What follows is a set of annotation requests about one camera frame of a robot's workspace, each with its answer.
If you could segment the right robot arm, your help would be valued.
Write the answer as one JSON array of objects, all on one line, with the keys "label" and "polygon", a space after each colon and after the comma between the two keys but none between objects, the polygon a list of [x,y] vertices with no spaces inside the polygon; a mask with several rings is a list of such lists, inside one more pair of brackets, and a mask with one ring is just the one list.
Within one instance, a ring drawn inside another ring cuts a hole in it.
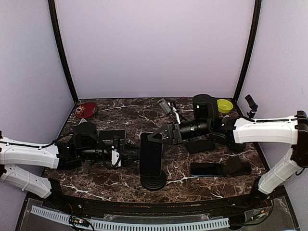
[{"label": "right robot arm", "polygon": [[302,168],[308,167],[308,116],[304,111],[282,118],[256,119],[219,117],[218,100],[207,94],[192,99],[194,120],[168,123],[148,136],[149,141],[177,145],[190,138],[208,135],[215,143],[241,150],[245,143],[287,143],[291,147],[267,173],[255,180],[253,192],[246,197],[250,209],[264,201],[264,195]]}]

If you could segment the blue edged black phone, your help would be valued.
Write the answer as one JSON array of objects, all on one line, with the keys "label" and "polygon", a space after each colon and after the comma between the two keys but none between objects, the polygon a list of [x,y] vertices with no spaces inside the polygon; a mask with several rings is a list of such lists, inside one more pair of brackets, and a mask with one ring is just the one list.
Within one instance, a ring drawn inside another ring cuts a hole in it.
[{"label": "blue edged black phone", "polygon": [[222,165],[218,163],[191,163],[190,174],[197,177],[222,176]]}]

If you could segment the black gooseneck phone stand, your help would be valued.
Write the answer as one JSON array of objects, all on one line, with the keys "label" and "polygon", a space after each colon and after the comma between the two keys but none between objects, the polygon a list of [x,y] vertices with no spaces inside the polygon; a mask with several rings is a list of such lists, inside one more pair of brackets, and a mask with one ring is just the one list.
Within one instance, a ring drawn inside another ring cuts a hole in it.
[{"label": "black gooseneck phone stand", "polygon": [[161,171],[161,175],[159,177],[141,176],[140,181],[146,190],[153,192],[164,188],[167,183],[167,176],[164,171]]}]

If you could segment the dark phone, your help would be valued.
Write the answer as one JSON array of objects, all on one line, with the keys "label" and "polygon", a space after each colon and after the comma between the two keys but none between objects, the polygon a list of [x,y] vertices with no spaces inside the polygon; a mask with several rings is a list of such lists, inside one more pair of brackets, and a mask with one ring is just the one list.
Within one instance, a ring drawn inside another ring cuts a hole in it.
[{"label": "dark phone", "polygon": [[186,143],[186,148],[190,154],[196,154],[214,149],[215,144],[211,140],[199,140]]}]

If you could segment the purple phone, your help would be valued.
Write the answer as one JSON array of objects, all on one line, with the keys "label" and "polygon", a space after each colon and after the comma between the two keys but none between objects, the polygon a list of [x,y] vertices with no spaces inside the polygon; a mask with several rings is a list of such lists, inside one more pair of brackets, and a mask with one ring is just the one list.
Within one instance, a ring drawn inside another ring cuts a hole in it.
[{"label": "purple phone", "polygon": [[163,145],[148,141],[151,132],[142,132],[140,136],[140,175],[142,177],[161,176]]},{"label": "purple phone", "polygon": [[125,130],[100,130],[98,137],[101,140],[113,140],[113,139],[125,139],[126,131]]}]

